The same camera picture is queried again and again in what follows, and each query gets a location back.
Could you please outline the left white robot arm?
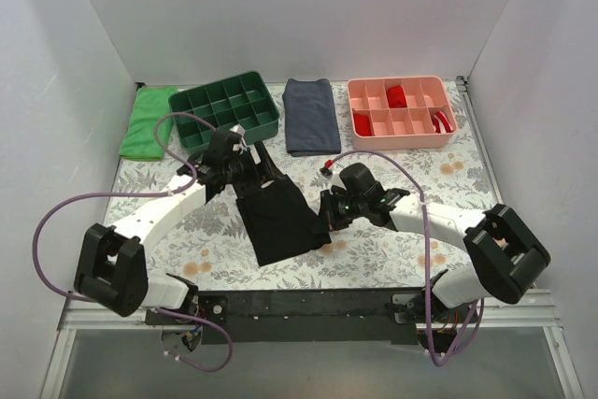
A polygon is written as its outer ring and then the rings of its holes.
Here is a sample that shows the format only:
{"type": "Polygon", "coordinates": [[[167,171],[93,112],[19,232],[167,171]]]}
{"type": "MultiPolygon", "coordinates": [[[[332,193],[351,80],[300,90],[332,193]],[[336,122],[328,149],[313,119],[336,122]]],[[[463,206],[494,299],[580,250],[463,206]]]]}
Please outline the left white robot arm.
{"type": "Polygon", "coordinates": [[[122,317],[160,307],[177,323],[192,322],[199,311],[197,286],[176,275],[149,274],[146,255],[226,186],[243,198],[282,179],[264,144],[255,148],[253,156],[240,132],[218,131],[203,153],[195,153],[177,171],[160,197],[109,226],[90,227],[79,255],[76,292],[122,317]]]}

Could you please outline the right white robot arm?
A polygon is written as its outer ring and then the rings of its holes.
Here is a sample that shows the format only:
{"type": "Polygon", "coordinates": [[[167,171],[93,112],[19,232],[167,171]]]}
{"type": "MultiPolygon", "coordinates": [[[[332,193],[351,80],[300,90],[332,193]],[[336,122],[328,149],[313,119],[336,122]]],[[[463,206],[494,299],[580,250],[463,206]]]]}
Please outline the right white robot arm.
{"type": "Polygon", "coordinates": [[[431,290],[395,306],[411,321],[444,321],[476,300],[495,298],[515,305],[551,262],[550,255],[515,210],[497,204],[482,211],[423,203],[407,190],[385,189],[362,163],[334,173],[320,194],[318,229],[340,231],[355,220],[397,233],[427,235],[466,252],[468,264],[431,277],[431,290]]]}

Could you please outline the black underwear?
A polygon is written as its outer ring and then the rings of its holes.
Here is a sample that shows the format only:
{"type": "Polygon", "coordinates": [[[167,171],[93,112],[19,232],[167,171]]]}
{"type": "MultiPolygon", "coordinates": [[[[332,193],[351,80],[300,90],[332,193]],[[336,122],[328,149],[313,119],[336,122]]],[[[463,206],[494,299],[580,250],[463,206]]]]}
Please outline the black underwear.
{"type": "Polygon", "coordinates": [[[285,177],[236,200],[260,267],[281,262],[329,244],[328,228],[300,189],[285,177]]]}

